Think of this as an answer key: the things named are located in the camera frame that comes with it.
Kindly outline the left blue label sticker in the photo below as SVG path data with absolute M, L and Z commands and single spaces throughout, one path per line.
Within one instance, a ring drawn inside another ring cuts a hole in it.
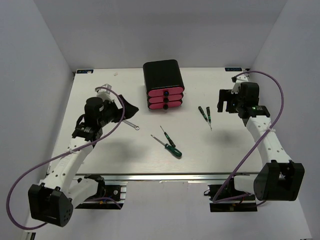
M 78 69 L 76 74 L 92 74 L 93 72 L 93 69 Z

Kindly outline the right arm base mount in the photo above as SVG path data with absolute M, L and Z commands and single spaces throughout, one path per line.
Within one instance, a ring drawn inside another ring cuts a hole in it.
M 254 195 L 245 195 L 243 191 L 235 189 L 234 180 L 222 189 L 221 193 L 214 200 L 214 197 L 228 174 L 209 174 L 205 175 L 207 189 L 203 195 L 208 197 L 209 210 L 211 213 L 253 213 L 258 211 L 256 197 Z

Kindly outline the right blue label sticker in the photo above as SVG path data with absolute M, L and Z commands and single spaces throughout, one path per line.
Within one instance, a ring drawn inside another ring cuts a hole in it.
M 241 67 L 225 67 L 224 70 L 226 72 L 242 72 L 242 68 Z

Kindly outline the silver wrench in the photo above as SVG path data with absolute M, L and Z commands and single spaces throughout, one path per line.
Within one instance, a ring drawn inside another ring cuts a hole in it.
M 140 129 L 140 127 L 139 127 L 138 125 L 136 125 L 136 124 L 134 124 L 134 123 L 132 123 L 132 122 L 130 122 L 130 121 L 128 121 L 128 120 L 123 120 L 123 122 L 124 122 L 125 124 L 129 125 L 130 127 L 134 128 L 134 129 L 137 130 L 137 131 Z

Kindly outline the blue label sticker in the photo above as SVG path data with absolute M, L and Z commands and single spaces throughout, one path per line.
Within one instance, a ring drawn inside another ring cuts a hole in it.
M 242 72 L 242 68 L 241 67 L 225 67 L 224 70 L 226 72 Z
M 93 72 L 93 69 L 78 69 L 76 74 L 92 74 Z

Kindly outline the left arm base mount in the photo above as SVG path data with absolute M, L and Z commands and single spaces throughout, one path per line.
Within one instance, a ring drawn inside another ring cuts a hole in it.
M 120 210 L 126 199 L 127 184 L 116 181 L 105 181 L 101 175 L 88 174 L 77 179 L 78 183 L 83 180 L 94 180 L 98 182 L 97 193 L 90 196 L 85 202 L 79 204 L 76 209 L 87 210 Z

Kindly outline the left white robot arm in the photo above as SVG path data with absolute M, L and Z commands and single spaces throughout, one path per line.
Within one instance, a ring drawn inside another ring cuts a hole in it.
M 64 227 L 73 210 L 85 200 L 103 198 L 105 180 L 97 174 L 88 174 L 72 185 L 72 181 L 96 141 L 102 138 L 103 127 L 130 119 L 138 108 L 119 96 L 122 108 L 108 97 L 101 95 L 86 100 L 84 114 L 76 123 L 66 156 L 62 156 L 53 171 L 41 184 L 33 184 L 28 190 L 30 215 L 33 219 Z

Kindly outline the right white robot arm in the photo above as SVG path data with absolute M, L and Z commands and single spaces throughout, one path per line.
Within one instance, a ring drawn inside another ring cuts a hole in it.
M 260 201 L 295 201 L 305 168 L 294 162 L 281 145 L 267 107 L 259 105 L 259 85 L 242 82 L 235 87 L 236 91 L 219 91 L 217 111 L 238 114 L 252 135 L 264 166 L 258 174 L 233 175 L 233 182 L 225 187 L 226 195 L 233 200 L 246 193 Z

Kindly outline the aluminium table rail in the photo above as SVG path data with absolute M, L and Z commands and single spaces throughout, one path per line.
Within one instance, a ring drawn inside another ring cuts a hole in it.
M 120 173 L 93 173 L 93 175 L 101 176 L 105 181 L 218 181 L 226 180 L 229 173 L 134 173 L 134 174 L 120 174 Z

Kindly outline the small black green screwdriver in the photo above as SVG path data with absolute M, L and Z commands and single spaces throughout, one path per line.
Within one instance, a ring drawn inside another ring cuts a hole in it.
M 175 145 L 175 143 L 173 142 L 173 140 L 170 138 L 170 136 L 167 134 L 167 132 L 162 128 L 162 126 L 160 126 L 160 128 L 162 129 L 163 134 L 165 135 L 165 137 L 166 137 L 166 139 L 168 140 L 169 144 L 170 144 L 173 148 L 175 148 L 176 145 Z

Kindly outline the small precision screwdriver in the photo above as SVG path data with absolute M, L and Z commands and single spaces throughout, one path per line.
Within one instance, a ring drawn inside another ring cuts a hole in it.
M 201 106 L 198 106 L 198 110 L 199 110 L 199 112 L 201 113 L 201 115 L 203 116 L 204 120 L 208 123 L 209 120 L 208 120 L 208 118 L 207 118 L 207 116 L 206 116 L 203 108 L 202 108 Z
M 206 107 L 206 113 L 207 113 L 207 119 L 210 126 L 210 130 L 212 131 L 212 119 L 211 119 L 211 111 L 209 106 Z

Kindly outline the black drawer cabinet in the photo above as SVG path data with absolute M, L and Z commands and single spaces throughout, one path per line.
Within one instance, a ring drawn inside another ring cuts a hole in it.
M 142 69 L 146 94 L 153 89 L 173 87 L 185 89 L 180 67 L 175 59 L 146 62 Z

